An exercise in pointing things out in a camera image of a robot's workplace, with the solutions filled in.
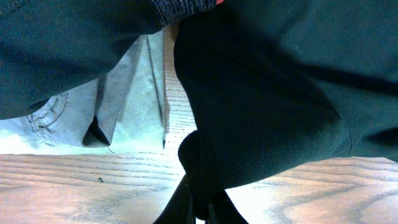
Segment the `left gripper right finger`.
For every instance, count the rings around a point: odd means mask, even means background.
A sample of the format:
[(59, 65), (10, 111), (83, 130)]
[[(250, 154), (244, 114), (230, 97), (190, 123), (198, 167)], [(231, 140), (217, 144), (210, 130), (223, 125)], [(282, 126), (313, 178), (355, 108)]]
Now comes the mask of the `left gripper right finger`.
[(206, 224), (248, 224), (225, 191), (215, 195), (208, 207)]

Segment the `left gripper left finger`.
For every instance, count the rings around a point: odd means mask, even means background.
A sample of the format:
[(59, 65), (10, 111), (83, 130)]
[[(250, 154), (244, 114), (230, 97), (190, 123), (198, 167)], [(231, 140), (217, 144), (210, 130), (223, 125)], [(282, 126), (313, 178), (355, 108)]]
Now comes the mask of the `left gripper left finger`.
[(193, 199), (184, 175), (168, 204), (153, 224), (195, 224)]

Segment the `black t-shirt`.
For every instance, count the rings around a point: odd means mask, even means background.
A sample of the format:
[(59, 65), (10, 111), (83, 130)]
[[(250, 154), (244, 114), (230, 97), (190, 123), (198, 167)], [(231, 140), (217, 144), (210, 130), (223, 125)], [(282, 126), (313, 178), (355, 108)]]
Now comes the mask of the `black t-shirt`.
[(226, 1), (180, 23), (174, 59), (198, 218), (225, 189), (307, 162), (397, 160), (396, 1)]

